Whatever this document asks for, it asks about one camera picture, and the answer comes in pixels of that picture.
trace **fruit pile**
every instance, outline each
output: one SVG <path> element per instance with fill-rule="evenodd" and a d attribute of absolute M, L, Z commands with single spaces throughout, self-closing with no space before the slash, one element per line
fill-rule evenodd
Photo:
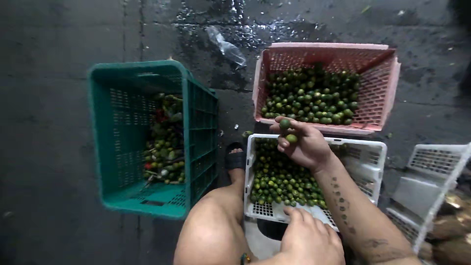
<path fill-rule="evenodd" d="M 267 103 L 262 116 L 302 122 L 350 125 L 357 106 L 360 75 L 327 72 L 321 63 L 268 75 Z"/>
<path fill-rule="evenodd" d="M 155 124 L 144 150 L 144 174 L 147 185 L 152 182 L 178 184 L 185 181 L 183 142 L 183 100 L 179 95 L 159 93 Z"/>
<path fill-rule="evenodd" d="M 307 168 L 295 164 L 277 149 L 277 139 L 256 138 L 254 179 L 250 201 L 263 205 L 318 205 L 326 209 L 324 196 Z"/>

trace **red chili pepper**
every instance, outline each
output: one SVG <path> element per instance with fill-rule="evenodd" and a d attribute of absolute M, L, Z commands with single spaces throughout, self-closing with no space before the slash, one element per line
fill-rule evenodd
<path fill-rule="evenodd" d="M 155 120 L 157 122 L 163 122 L 163 121 L 168 120 L 168 117 L 165 116 L 165 111 L 163 109 L 158 108 L 155 110 L 155 113 L 156 113 Z"/>

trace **thigh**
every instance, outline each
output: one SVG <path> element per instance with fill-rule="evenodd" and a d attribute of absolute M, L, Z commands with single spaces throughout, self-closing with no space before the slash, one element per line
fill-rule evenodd
<path fill-rule="evenodd" d="M 183 225 L 174 265 L 239 264 L 243 253 L 253 256 L 239 221 L 220 199 L 205 196 Z"/>

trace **plastic crate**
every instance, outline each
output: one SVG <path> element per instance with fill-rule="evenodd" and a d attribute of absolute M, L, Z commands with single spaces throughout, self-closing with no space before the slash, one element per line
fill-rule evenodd
<path fill-rule="evenodd" d="M 351 125 L 312 124 L 324 133 L 366 135 L 381 131 L 391 112 L 399 80 L 400 63 L 394 49 L 378 44 L 273 43 L 262 52 L 255 70 L 252 100 L 256 121 L 273 124 L 261 116 L 268 96 L 265 81 L 270 73 L 292 67 L 312 67 L 322 62 L 327 71 L 349 70 L 361 75 L 358 110 Z"/>
<path fill-rule="evenodd" d="M 182 219 L 216 178 L 218 99 L 174 60 L 97 64 L 88 75 L 100 197 L 111 210 Z M 143 179 L 157 92 L 183 95 L 184 184 Z"/>
<path fill-rule="evenodd" d="M 432 229 L 446 193 L 456 185 L 470 157 L 471 143 L 415 146 L 386 215 L 411 242 L 416 253 Z"/>
<path fill-rule="evenodd" d="M 252 181 L 254 172 L 252 166 L 255 162 L 255 138 L 278 138 L 278 134 L 253 134 L 247 142 L 247 166 L 245 168 L 245 194 L 244 194 L 244 212 L 246 216 L 260 218 L 275 222 L 288 223 L 289 217 L 284 214 L 284 204 L 253 204 L 249 200 L 252 190 Z M 341 138 L 324 138 L 329 144 L 347 146 L 347 156 L 343 157 L 342 163 L 345 165 L 348 173 L 362 190 L 368 196 L 371 202 L 378 204 L 380 187 L 383 175 L 384 161 L 386 159 L 386 144 L 377 141 L 351 140 Z M 309 207 L 307 205 L 297 207 L 303 208 L 312 214 L 315 218 L 325 224 L 329 224 L 338 232 L 338 228 L 332 219 L 329 210 L 323 210 L 319 206 Z"/>

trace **green plastic crate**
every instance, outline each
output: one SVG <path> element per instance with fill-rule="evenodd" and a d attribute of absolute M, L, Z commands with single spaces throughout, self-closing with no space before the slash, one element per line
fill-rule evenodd
<path fill-rule="evenodd" d="M 217 176 L 218 98 L 173 60 L 97 64 L 88 75 L 100 197 L 112 210 L 183 219 Z M 157 92 L 183 94 L 184 184 L 142 190 Z"/>

